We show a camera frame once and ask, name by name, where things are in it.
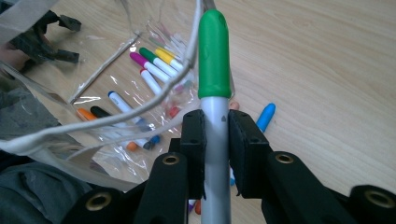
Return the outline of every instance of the wooden desk surface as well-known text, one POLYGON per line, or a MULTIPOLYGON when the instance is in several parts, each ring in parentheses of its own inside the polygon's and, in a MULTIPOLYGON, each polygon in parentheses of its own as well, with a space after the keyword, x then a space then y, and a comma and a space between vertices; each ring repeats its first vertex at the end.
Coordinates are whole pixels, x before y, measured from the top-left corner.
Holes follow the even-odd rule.
MULTIPOLYGON (((396 3, 216 1, 230 31, 234 99, 265 136, 323 185, 396 193, 396 3)), ((233 223, 264 223, 261 202, 234 197, 233 223)), ((190 223, 199 223, 191 215, 190 223)))

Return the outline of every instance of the green marker cap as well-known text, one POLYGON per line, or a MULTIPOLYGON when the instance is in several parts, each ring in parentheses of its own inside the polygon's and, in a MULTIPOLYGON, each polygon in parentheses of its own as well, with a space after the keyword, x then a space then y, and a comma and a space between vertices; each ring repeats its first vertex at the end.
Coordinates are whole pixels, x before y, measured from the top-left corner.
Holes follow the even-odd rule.
POLYGON ((146 48, 140 48, 139 53, 151 63, 154 63, 154 59, 158 58, 153 52, 149 51, 146 48))
POLYGON ((231 97, 228 27, 217 10, 208 10, 199 24, 198 97, 231 97))

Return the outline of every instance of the pink marker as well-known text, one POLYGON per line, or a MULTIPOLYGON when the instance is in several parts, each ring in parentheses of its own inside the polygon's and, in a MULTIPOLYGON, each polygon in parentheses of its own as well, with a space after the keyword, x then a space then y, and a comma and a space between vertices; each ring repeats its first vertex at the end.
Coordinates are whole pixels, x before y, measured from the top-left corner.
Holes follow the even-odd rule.
POLYGON ((159 80, 161 80, 163 83, 166 83, 169 80, 169 76, 165 74, 161 69, 159 69, 157 66, 154 64, 150 63, 147 59, 145 59, 142 55, 132 52, 129 54, 129 56, 140 66, 146 68, 152 75, 157 77, 159 80))

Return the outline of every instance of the black mechanical part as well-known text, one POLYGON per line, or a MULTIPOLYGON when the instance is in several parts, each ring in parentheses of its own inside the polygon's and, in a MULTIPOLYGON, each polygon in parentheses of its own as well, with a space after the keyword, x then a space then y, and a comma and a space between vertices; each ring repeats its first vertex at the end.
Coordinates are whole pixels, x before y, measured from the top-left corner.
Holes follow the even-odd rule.
MULTIPOLYGON (((0 0, 0 13, 12 7, 11 1, 0 0)), ((38 20, 29 30, 16 36, 9 42, 16 48, 23 51, 30 57, 34 63, 43 63, 45 61, 64 61, 77 63, 79 54, 64 49, 53 49, 45 40, 44 34, 47 33, 47 26, 51 23, 59 22, 59 26, 65 27, 73 32, 81 29, 81 22, 61 15, 58 17, 54 12, 49 10, 40 20, 38 20)))
POLYGON ((188 160, 189 198, 199 200, 205 198, 205 126, 204 112, 194 110, 183 117, 180 138, 180 153, 188 160))
MULTIPOLYGON (((172 139, 169 152, 157 158, 146 185, 126 194, 96 189, 78 201, 64 223, 186 223, 187 200, 204 195, 203 120, 200 110, 185 116, 181 139, 172 139)), ((268 224, 396 223, 396 196, 391 192, 357 186, 347 197, 327 189, 298 157, 274 152, 248 114, 232 110, 229 122, 230 164, 238 192, 262 199, 268 224)))

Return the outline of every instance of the plastic bag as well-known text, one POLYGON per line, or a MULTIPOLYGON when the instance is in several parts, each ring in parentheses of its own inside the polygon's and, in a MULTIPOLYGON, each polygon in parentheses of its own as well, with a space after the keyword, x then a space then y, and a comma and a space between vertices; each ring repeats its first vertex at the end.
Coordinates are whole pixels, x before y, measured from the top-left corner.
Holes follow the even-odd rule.
POLYGON ((181 0, 95 4, 60 1, 51 10, 62 11, 81 22, 78 32, 51 25, 46 33, 53 48, 78 53, 78 63, 46 60, 34 65, 24 76, 6 63, 0 62, 0 66, 25 84, 51 114, 57 115, 62 126, 3 139, 0 148, 28 155, 96 185, 131 189, 148 178, 152 162, 167 149, 169 142, 161 141, 152 150, 136 152, 125 150, 125 142, 151 139, 155 135, 163 135, 163 139, 178 136, 182 116, 198 107, 193 85, 186 85, 183 91, 178 91, 177 85, 185 84, 186 76, 194 73, 197 28, 203 11, 201 2, 196 1, 195 6, 181 0), (165 47, 172 50, 182 64, 175 77, 161 83, 161 93, 154 94, 142 80, 136 81, 141 78, 139 66, 129 54, 142 47, 152 51, 165 47), (97 71, 100 72, 95 81, 75 97, 97 71), (114 85, 106 90, 109 81, 114 85), (52 90, 51 82, 63 83, 65 88, 52 90), (121 95, 134 110, 117 111, 108 101, 110 91, 121 95), (76 116, 78 109, 89 110, 93 105, 101 106, 114 116, 87 121, 76 116), (179 111, 170 116, 169 108, 174 106, 179 111), (143 132, 141 125, 132 123, 136 115, 144 118, 146 128, 152 131, 143 132))

